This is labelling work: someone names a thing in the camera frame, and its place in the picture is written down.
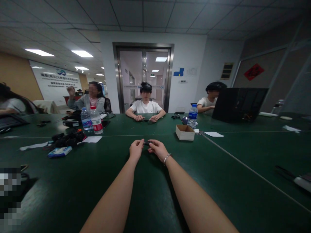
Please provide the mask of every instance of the cardboard box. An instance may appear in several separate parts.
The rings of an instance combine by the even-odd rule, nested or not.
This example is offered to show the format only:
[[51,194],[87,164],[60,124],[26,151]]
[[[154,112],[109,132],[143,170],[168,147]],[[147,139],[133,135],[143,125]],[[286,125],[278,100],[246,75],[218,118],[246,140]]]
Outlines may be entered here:
[[176,125],[176,134],[179,140],[193,141],[195,132],[188,125]]

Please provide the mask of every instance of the red label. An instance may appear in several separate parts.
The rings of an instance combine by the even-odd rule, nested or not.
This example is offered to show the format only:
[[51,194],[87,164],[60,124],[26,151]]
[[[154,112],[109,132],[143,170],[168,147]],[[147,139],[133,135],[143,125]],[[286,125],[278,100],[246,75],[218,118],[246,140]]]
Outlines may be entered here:
[[93,126],[94,131],[100,131],[103,129],[103,125],[100,123],[98,125]]
[[253,80],[256,76],[260,75],[265,70],[260,67],[260,65],[255,64],[252,68],[244,73],[244,76],[249,80]]

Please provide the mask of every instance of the door frame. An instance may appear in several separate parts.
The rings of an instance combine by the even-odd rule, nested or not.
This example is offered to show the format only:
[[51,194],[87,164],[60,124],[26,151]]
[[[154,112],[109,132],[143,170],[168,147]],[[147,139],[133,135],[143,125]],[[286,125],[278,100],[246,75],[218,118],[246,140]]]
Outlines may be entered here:
[[164,111],[168,112],[169,96],[171,89],[172,67],[174,59],[174,44],[158,44],[158,43],[127,43],[113,42],[113,55],[116,70],[117,90],[119,99],[120,113],[125,113],[124,97],[123,97],[123,80],[121,74],[120,50],[122,51],[142,51],[142,69],[146,66],[146,52],[168,52],[167,56],[167,80],[165,82],[164,92]]

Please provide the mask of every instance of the water bottle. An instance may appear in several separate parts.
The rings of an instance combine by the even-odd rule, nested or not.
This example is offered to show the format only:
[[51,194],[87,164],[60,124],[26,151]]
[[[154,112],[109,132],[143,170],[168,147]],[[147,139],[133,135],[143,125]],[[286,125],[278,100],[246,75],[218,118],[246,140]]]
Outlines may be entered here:
[[82,108],[81,112],[81,121],[84,130],[92,130],[93,129],[93,123],[90,117],[89,111],[86,110],[86,108]]
[[198,113],[199,113],[199,111],[197,109],[197,105],[192,105],[192,108],[190,108],[190,110],[189,110],[188,125],[193,130],[195,130]]
[[93,123],[94,133],[102,134],[104,132],[103,125],[101,124],[101,118],[95,106],[91,106],[90,116]]

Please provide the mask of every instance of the hand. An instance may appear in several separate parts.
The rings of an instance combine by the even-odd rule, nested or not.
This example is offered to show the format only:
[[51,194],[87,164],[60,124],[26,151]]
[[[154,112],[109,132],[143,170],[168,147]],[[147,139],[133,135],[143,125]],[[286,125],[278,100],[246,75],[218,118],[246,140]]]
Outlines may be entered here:
[[73,86],[68,87],[67,91],[69,95],[75,95],[75,88]]
[[152,142],[149,144],[150,148],[148,149],[149,153],[155,153],[161,162],[164,162],[165,157],[168,155],[168,152],[163,143],[157,140],[148,140]]
[[149,120],[155,123],[158,121],[158,119],[159,119],[158,115],[155,115],[155,116],[152,116]]
[[138,116],[135,116],[134,118],[136,121],[142,121],[143,119],[145,119],[142,115],[138,115]]
[[138,162],[140,156],[142,155],[142,149],[144,147],[144,139],[135,140],[130,146],[130,159],[134,159]]

